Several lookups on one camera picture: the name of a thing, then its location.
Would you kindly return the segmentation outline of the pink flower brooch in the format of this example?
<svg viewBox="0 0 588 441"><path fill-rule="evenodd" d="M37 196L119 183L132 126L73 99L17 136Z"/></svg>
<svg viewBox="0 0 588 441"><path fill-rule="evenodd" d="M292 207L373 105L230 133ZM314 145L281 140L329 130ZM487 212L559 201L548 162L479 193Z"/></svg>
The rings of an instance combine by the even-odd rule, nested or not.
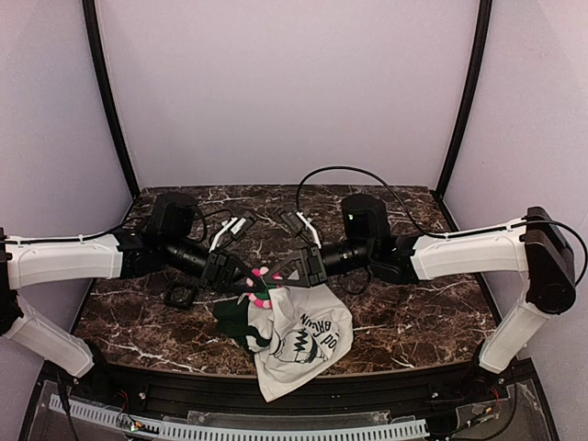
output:
<svg viewBox="0 0 588 441"><path fill-rule="evenodd" d="M267 266L261 266L258 268L254 268L252 273L255 277L261 279L262 276L269 273L269 268ZM276 273L272 277L272 280L281 280L283 277ZM279 288L277 284L267 284L264 282L264 289L256 288L254 286L254 280L251 278L246 279L246 285L248 290L244 292L241 296L241 300L249 300L249 302L258 309L264 310L271 310L273 308L272 300L270 298L269 291L271 289Z"/></svg>

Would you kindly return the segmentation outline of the white and green garment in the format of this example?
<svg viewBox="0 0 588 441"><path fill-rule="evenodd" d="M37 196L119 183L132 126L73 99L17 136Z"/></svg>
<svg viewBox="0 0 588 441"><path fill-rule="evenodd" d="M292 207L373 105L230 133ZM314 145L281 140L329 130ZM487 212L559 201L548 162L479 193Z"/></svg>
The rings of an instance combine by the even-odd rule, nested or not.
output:
<svg viewBox="0 0 588 441"><path fill-rule="evenodd" d="M307 384L343 358L354 333L350 310L325 285L269 291L273 308L241 296L217 303L217 330L254 357L259 389L272 402Z"/></svg>

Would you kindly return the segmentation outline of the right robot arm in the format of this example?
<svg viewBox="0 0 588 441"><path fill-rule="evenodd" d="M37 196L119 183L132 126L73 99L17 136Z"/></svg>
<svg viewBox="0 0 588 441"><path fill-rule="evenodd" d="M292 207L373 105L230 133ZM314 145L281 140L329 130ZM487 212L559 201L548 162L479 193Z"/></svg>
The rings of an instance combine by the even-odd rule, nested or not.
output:
<svg viewBox="0 0 588 441"><path fill-rule="evenodd" d="M579 278L564 226L541 207L485 229L411 235L392 234L384 202L369 195L344 198L341 209L343 241L301 248L263 280L311 288L359 268L393 285L459 274L525 274L519 300L478 353L477 369L492 374L502 373L548 319L576 301Z"/></svg>

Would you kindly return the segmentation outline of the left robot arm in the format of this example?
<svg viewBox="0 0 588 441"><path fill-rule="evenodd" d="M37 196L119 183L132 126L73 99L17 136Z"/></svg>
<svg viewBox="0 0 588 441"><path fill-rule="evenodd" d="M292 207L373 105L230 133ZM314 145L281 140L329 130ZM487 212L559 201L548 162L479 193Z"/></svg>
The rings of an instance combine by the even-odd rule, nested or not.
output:
<svg viewBox="0 0 588 441"><path fill-rule="evenodd" d="M74 279L131 279L173 267L198 287L219 293L262 292L259 273L216 243L205 248L190 238L195 219L204 217L197 201L182 193L159 196L140 226L121 226L93 235L56 238L1 237L1 335L25 346L80 379L98 355L36 311L18 290Z"/></svg>

